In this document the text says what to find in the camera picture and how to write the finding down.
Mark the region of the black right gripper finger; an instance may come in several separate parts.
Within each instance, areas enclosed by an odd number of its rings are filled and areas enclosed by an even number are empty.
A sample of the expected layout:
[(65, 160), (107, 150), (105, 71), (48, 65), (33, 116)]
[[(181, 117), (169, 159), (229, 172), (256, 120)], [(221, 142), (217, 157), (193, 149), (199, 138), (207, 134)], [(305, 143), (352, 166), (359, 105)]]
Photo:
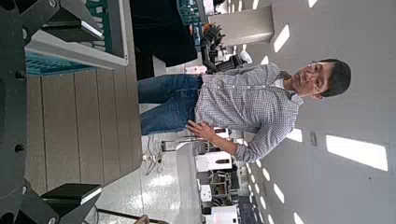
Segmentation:
[(21, 0), (21, 20), (26, 44), (37, 31), (65, 42), (104, 39), (93, 15), (81, 0)]
[(41, 196), (26, 187), (14, 224), (81, 224), (101, 193), (99, 184), (66, 183)]

